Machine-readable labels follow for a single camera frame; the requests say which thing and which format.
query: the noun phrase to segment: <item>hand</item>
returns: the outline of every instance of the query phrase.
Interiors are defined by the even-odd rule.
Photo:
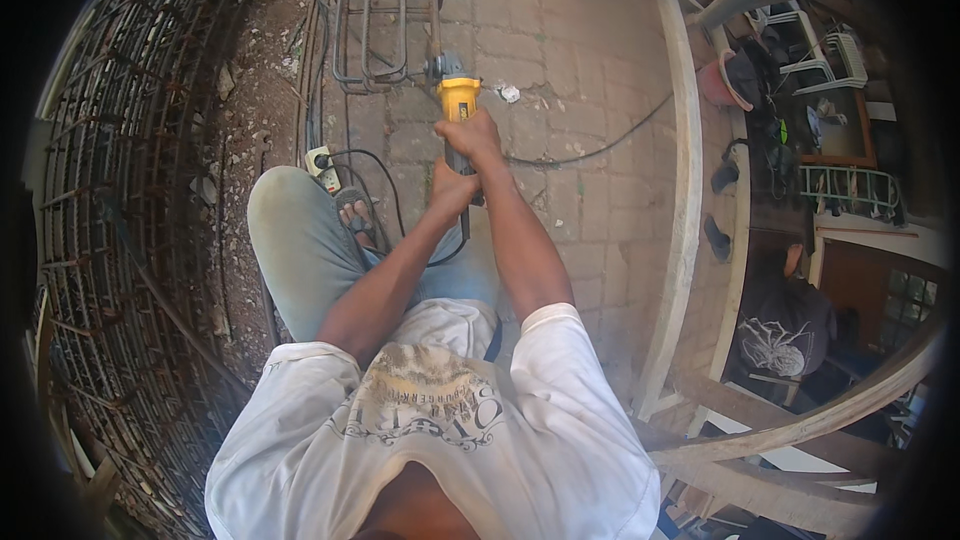
[[[486,168],[504,164],[497,124],[483,107],[459,123],[437,121],[433,129],[440,138],[446,138],[454,150],[469,159],[477,172],[483,173]]]
[[[436,212],[450,227],[471,204],[480,190],[480,176],[460,175],[443,157],[433,163],[433,186],[430,189],[430,211]]]

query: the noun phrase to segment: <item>angle grinder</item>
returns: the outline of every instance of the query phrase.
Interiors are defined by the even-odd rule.
[[[435,88],[448,122],[462,122],[476,113],[477,96],[480,95],[480,78],[466,72],[464,63],[456,53],[444,50],[441,54],[427,57],[423,65],[426,87]],[[471,161],[457,152],[450,142],[443,141],[443,157],[451,170],[461,175],[476,174]],[[477,190],[470,204],[483,206],[483,192]],[[470,208],[460,213],[462,240],[471,237]]]

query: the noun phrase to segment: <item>sandal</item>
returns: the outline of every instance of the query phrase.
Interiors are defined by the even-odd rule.
[[[370,197],[367,196],[367,193],[356,186],[346,186],[340,189],[337,192],[337,195],[334,196],[334,200],[337,203],[337,214],[344,209],[347,205],[353,205],[355,202],[362,200],[366,203],[366,212],[369,213],[369,216],[372,219],[375,219],[377,215],[374,213],[374,203],[371,202]],[[354,235],[363,232],[366,234],[370,241],[379,249],[379,234],[377,233],[377,228],[369,221],[366,221],[363,217],[358,214],[353,216],[353,219],[346,224],[346,227]]]

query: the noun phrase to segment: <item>red bucket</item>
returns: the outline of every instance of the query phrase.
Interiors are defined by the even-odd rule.
[[[729,48],[725,48],[721,54],[724,63],[733,59],[735,55],[736,53]],[[710,104],[718,107],[738,106],[744,111],[754,110],[754,105],[744,100],[743,96],[731,88],[727,80],[726,67],[720,63],[720,59],[697,71],[697,86]]]

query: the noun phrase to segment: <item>rebar cage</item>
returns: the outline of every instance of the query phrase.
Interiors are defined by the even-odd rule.
[[[218,351],[190,182],[243,0],[92,0],[44,117],[41,270],[54,398],[102,445],[124,508],[163,537],[210,537],[204,483],[242,404],[138,276],[95,191],[109,188],[165,291]]]
[[[348,94],[387,92],[440,54],[444,0],[334,0],[333,77]]]

